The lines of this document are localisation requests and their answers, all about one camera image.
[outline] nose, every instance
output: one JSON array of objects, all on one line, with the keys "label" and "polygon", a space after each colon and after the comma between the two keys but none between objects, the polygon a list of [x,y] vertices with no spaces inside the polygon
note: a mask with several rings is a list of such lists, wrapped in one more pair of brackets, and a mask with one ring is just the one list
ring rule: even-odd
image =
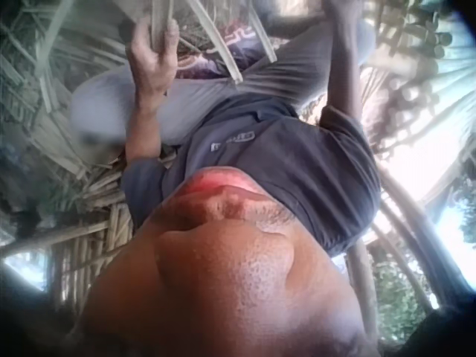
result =
[{"label": "nose", "polygon": [[156,249],[166,294],[186,296],[189,307],[198,304],[227,318],[237,318],[237,310],[267,309],[284,297],[294,260],[293,244],[284,235],[233,219],[166,233]]}]

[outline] mouth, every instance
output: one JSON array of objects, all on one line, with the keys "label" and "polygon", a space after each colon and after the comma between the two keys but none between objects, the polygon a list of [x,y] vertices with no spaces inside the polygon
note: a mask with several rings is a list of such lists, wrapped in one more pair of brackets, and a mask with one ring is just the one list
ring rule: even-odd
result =
[{"label": "mouth", "polygon": [[233,167],[212,167],[198,171],[172,195],[174,199],[194,193],[212,193],[220,189],[232,189],[235,193],[258,199],[270,199],[270,195],[249,175]]}]

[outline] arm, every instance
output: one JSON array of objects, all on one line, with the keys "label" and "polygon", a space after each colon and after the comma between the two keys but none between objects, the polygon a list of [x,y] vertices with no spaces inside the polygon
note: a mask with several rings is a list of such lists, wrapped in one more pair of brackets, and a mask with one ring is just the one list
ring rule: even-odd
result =
[{"label": "arm", "polygon": [[360,69],[357,55],[359,0],[325,0],[332,20],[333,44],[328,104],[355,119],[361,119]]},{"label": "arm", "polygon": [[165,33],[165,50],[157,54],[150,47],[149,24],[142,19],[136,26],[127,56],[135,82],[135,108],[129,122],[126,160],[131,164],[139,158],[158,158],[161,154],[157,111],[172,85],[177,67],[179,27],[175,21]]}]

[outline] bamboo structure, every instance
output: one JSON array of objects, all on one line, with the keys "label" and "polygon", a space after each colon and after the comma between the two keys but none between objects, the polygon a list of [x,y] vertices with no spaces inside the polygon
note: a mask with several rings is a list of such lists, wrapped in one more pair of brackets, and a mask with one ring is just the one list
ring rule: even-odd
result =
[{"label": "bamboo structure", "polygon": [[377,294],[373,282],[372,266],[364,242],[360,239],[348,252],[350,280],[354,288],[364,319],[365,332],[370,341],[377,345]]}]

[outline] dark gray t-shirt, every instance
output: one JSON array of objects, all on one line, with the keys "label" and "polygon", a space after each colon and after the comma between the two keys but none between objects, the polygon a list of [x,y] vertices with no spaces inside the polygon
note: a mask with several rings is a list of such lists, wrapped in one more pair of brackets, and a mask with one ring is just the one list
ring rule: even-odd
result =
[{"label": "dark gray t-shirt", "polygon": [[197,170],[217,166],[249,174],[331,256],[352,245],[379,209],[376,164],[356,120],[326,107],[320,126],[311,126],[278,98],[244,94],[203,120],[170,169],[156,159],[129,165],[122,188],[135,227]]}]

